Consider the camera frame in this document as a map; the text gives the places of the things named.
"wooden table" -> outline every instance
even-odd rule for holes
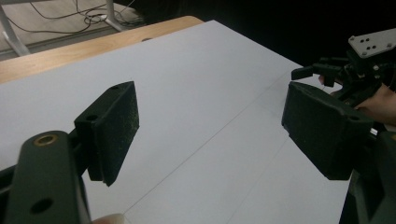
[[[120,49],[141,42],[146,38],[167,35],[200,23],[203,22],[194,17],[187,16],[114,35],[103,36],[70,46],[2,61],[0,62],[0,83],[28,77],[114,49]]]

